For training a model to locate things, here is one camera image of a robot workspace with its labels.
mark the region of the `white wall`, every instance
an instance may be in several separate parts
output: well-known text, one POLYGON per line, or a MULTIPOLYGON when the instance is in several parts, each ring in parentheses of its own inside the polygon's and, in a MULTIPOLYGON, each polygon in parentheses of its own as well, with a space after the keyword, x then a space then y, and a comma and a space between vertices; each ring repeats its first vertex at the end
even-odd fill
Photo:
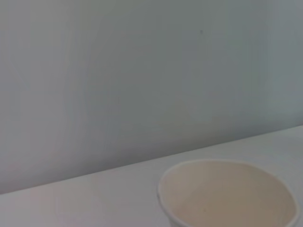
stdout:
POLYGON ((0 192, 302 123, 301 11, 0 1, 0 192))

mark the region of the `bowl rim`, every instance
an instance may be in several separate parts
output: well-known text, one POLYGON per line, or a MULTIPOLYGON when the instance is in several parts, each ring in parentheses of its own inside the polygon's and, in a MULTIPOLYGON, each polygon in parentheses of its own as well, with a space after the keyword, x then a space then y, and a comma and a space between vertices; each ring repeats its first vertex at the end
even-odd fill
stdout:
POLYGON ((170 209, 167 208, 167 206, 165 205, 163 198, 160 195, 160 191, 161 191, 161 182, 163 181, 163 179, 167 176, 168 173, 170 173, 172 170, 179 168, 180 166, 183 165, 187 165, 187 164, 192 164, 195 162, 221 162, 221 163, 234 163, 234 164, 242 164, 242 165, 246 165, 246 166, 250 166, 253 167, 255 169, 261 170, 262 172, 272 176, 273 178, 275 178, 277 181, 279 181, 290 193, 293 201, 294 201, 294 206, 295 206, 295 215, 294 217, 289 221, 288 224, 286 224, 284 227, 294 227, 295 224, 297 224, 297 221, 299 220, 300 214, 301 214, 301 209, 299 206, 299 203, 297 201, 297 199, 294 196, 294 193, 292 192, 292 190, 290 189, 290 187, 284 183, 281 179, 279 179, 277 176, 267 172, 266 170, 259 168, 257 166, 255 166, 254 164, 251 164, 249 162, 246 161, 239 161, 239 160, 233 160, 233 159, 216 159, 216 158, 210 158, 210 159, 193 159, 193 160, 189 160, 189 161, 183 161, 180 162, 176 165, 171 166, 169 169, 167 169, 164 174, 162 175, 162 177, 159 180, 158 183, 158 187, 157 187, 157 198, 159 201, 159 204, 161 206, 161 209, 163 210, 163 212, 166 214, 166 216, 168 216, 169 220, 171 222, 173 222, 174 224, 180 226, 180 227, 193 227, 191 225, 189 225, 188 223, 184 222, 183 220, 181 220, 180 218, 178 218, 175 214, 173 214, 170 209))

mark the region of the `white bowl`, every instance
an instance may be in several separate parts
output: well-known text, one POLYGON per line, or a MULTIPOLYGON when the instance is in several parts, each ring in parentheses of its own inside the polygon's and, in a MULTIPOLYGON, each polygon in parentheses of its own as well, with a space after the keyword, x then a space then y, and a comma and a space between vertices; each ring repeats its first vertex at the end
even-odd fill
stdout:
POLYGON ((230 160, 173 166, 160 180, 158 198, 172 227, 294 227, 300 213, 284 183, 230 160))

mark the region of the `white table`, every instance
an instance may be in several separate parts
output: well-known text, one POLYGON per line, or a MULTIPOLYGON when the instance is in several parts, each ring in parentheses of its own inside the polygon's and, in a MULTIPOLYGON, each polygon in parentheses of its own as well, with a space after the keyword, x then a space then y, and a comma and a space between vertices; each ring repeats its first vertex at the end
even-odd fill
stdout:
POLYGON ((4 194, 0 226, 168 227, 158 180, 170 166, 197 158, 251 162, 285 181, 303 205, 301 126, 4 194))

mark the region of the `gray wall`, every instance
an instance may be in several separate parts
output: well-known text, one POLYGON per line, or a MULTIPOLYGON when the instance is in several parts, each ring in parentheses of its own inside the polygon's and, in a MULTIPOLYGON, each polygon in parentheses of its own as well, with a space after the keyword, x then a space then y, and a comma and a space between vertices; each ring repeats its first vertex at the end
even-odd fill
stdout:
POLYGON ((0 1, 0 193, 301 124, 302 9, 0 1))

